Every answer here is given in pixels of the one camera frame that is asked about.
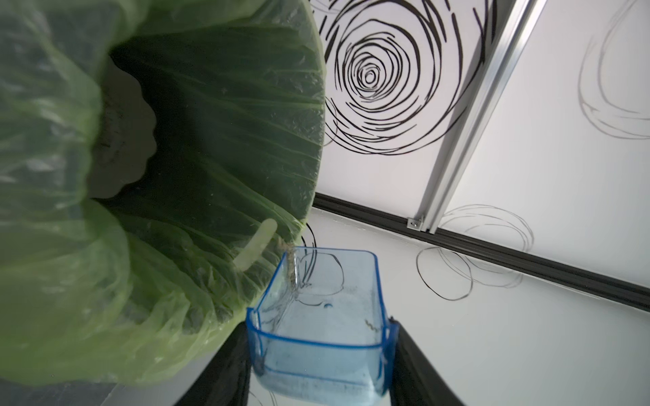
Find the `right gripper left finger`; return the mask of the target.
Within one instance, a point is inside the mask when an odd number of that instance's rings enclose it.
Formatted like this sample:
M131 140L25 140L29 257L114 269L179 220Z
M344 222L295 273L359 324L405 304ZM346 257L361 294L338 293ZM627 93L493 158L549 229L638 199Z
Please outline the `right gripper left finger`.
M247 406L251 371L248 333L242 322L175 406Z

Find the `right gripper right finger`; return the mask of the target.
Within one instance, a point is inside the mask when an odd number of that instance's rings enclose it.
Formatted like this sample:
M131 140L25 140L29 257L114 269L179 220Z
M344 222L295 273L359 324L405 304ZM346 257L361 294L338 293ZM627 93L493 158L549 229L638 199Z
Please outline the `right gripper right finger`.
M397 328L389 389L392 406L463 406L406 329L394 318L389 321Z

